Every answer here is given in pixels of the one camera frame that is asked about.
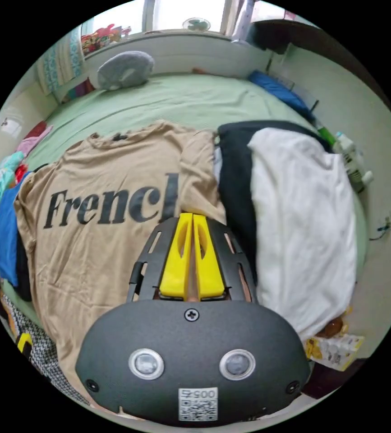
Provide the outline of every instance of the red cloth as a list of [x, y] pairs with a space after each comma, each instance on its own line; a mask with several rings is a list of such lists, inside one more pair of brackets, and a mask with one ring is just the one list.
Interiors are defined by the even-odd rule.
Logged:
[[16, 185], [19, 184], [24, 174], [27, 172], [28, 167], [25, 164], [21, 164], [15, 171], [15, 182]]
[[30, 138], [30, 137], [39, 137], [39, 135], [42, 134], [43, 131], [46, 130], [46, 122], [43, 120], [42, 122], [39, 122], [25, 137], [26, 138]]

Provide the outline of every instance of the clothes pile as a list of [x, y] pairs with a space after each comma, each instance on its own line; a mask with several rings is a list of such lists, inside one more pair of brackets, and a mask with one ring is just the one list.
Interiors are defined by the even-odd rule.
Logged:
[[181, 212], [230, 227], [259, 302], [303, 342], [340, 316], [353, 293], [355, 216], [342, 157], [290, 122], [210, 131], [161, 120], [93, 134], [25, 173], [7, 200], [0, 276], [32, 302], [41, 327], [6, 304], [17, 331], [35, 336], [38, 370], [81, 402], [91, 401], [75, 372], [87, 331], [125, 302], [133, 263], [154, 227]]

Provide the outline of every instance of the gray pillow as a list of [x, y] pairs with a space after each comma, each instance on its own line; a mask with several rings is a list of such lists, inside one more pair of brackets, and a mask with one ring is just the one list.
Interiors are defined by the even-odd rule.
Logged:
[[99, 88], [117, 90], [147, 82], [155, 61], [143, 51], [126, 51], [107, 60], [97, 70]]

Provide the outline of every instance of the black printed lettering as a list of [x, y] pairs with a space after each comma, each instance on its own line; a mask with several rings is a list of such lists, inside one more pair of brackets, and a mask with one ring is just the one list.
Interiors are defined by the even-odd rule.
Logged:
[[68, 190], [65, 189], [64, 191], [59, 191], [59, 192], [51, 195], [50, 207], [48, 208], [48, 214], [46, 216], [46, 223], [43, 226], [44, 229], [50, 229], [52, 227], [52, 218], [54, 216], [54, 213], [57, 213], [59, 211], [59, 207], [60, 207], [60, 203], [61, 203], [60, 202], [57, 204], [57, 199], [58, 199], [59, 195], [61, 194], [63, 196], [62, 201], [64, 201], [66, 199], [67, 192], [68, 192]]
[[159, 222], [168, 220], [174, 216], [176, 210], [177, 197], [179, 194], [179, 174], [167, 173], [167, 186], [165, 188], [164, 207]]
[[86, 212], [89, 211], [95, 211], [97, 210], [99, 206], [99, 197], [96, 194], [91, 194], [87, 196], [83, 202], [81, 203], [81, 206], [78, 209], [77, 218], [80, 224], [87, 224], [89, 223], [96, 215], [96, 212], [88, 219], [86, 220]]
[[108, 191], [103, 193], [104, 203], [102, 205], [101, 218], [97, 222], [98, 224], [111, 224], [110, 216], [111, 216], [111, 208], [113, 206], [114, 200], [116, 197], [119, 198], [117, 201], [117, 208], [115, 210], [113, 224], [119, 224], [124, 222], [124, 212], [126, 210], [126, 205], [128, 203], [129, 192], [125, 189], [115, 192]]
[[66, 206], [64, 207], [63, 216], [61, 218], [61, 223], [59, 224], [59, 227], [64, 227], [68, 225], [68, 216], [69, 212], [72, 208], [75, 210], [78, 209], [81, 205], [81, 197], [77, 198], [69, 198], [66, 200]]
[[158, 204], [159, 199], [161, 198], [161, 193], [158, 188], [154, 188], [152, 186], [145, 186], [143, 188], [138, 189], [134, 192], [133, 196], [129, 201], [129, 215], [136, 222], [146, 222], [154, 218], [158, 211], [156, 211], [153, 215], [144, 217], [142, 213], [143, 207], [143, 199], [147, 192], [150, 191], [147, 199], [151, 205]]

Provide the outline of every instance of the green bottle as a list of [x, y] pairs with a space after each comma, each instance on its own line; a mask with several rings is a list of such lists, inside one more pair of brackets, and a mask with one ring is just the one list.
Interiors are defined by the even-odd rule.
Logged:
[[323, 137], [333, 148], [336, 143], [336, 138], [317, 119], [315, 121], [315, 127], [320, 136]]

